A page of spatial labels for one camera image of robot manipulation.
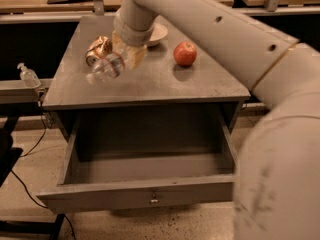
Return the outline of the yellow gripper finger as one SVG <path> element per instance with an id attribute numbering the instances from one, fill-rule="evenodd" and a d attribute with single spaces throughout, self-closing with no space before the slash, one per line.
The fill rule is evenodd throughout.
<path id="1" fill-rule="evenodd" d="M 115 31 L 112 32 L 112 44 L 114 52 L 118 52 L 120 54 L 124 54 L 126 52 L 126 44 Z"/>

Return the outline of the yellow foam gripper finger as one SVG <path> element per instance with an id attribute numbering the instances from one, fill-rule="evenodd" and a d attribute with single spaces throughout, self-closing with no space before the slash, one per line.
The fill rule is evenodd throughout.
<path id="1" fill-rule="evenodd" d="M 126 48 L 127 52 L 127 67 L 129 70 L 136 69 L 140 63 L 143 61 L 147 54 L 147 46 L 142 45 L 139 47 L 128 46 Z"/>

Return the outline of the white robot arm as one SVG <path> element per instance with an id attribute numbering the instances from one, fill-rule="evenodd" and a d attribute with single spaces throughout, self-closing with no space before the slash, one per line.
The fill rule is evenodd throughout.
<path id="1" fill-rule="evenodd" d="M 162 16 L 269 110 L 243 141 L 235 240 L 320 240 L 320 76 L 312 47 L 214 0 L 123 0 L 114 23 L 130 46 Z"/>

